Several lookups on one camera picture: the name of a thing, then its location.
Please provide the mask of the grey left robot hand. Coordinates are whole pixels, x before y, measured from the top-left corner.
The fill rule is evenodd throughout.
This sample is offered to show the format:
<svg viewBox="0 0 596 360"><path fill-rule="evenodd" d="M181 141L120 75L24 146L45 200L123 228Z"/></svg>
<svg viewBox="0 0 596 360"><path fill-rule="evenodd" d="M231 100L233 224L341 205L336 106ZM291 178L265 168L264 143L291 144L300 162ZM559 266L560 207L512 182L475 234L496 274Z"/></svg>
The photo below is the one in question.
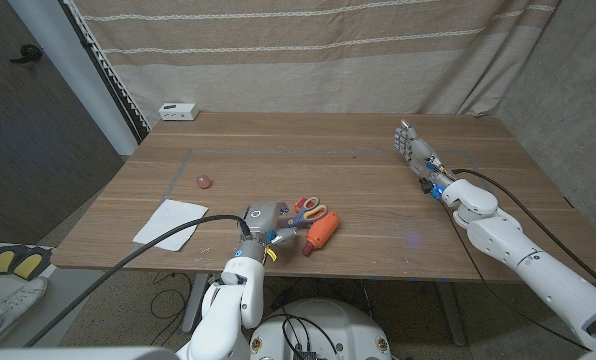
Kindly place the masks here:
<svg viewBox="0 0 596 360"><path fill-rule="evenodd" d="M248 205L242 211L242 218L262 246L288 247L297 235L295 227L286 227L288 213L285 202L268 201Z"/></svg>

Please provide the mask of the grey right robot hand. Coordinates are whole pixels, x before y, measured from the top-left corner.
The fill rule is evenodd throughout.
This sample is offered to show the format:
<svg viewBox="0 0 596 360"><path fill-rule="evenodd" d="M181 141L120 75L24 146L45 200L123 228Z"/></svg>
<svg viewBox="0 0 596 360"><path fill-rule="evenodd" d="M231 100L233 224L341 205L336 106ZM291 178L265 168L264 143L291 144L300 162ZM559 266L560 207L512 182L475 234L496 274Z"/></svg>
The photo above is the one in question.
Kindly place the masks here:
<svg viewBox="0 0 596 360"><path fill-rule="evenodd" d="M395 131L394 147L419 177L426 178L432 170L439 170L442 166L435 150L418 136L405 119L401 120L401 125Z"/></svg>

